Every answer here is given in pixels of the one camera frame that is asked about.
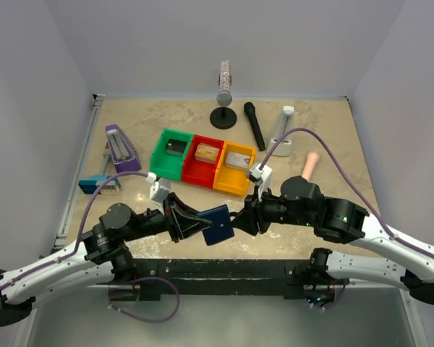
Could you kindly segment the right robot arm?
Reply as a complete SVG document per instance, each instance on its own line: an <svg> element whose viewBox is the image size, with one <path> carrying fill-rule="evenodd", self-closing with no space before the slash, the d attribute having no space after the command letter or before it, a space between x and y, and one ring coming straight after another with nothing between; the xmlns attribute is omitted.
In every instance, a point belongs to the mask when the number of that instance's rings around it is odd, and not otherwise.
<svg viewBox="0 0 434 347"><path fill-rule="evenodd" d="M324 241L378 255L354 257L316 249L307 267L315 283L329 278L366 279L403 289L414 299L434 305L434 245L390 227L351 201L325 196L317 184L301 176L287 179L278 197L270 190L246 196L244 207L230 216L234 228L253 236L265 233L272 223L307 226Z"/></svg>

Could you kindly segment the blue leather card holder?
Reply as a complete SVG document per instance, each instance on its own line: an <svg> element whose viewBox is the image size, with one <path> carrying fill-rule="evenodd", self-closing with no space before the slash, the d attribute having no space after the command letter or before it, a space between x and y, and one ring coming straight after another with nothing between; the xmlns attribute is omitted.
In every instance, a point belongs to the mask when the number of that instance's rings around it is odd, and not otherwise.
<svg viewBox="0 0 434 347"><path fill-rule="evenodd" d="M203 230L203 237L207 246L213 246L234 237L227 205L220 205L197 214L212 223L212 226Z"/></svg>

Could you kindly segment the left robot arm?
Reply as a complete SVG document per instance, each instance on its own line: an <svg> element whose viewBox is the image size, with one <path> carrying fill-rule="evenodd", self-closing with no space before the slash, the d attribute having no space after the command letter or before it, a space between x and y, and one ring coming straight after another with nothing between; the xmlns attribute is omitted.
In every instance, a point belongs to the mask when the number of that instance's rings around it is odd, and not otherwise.
<svg viewBox="0 0 434 347"><path fill-rule="evenodd" d="M65 248L16 270L0 269L0 327L30 315L53 295L99 283L128 283L137 268L127 242L169 233L178 242L211 228L211 220L170 194L164 210L136 213L112 205L98 224Z"/></svg>

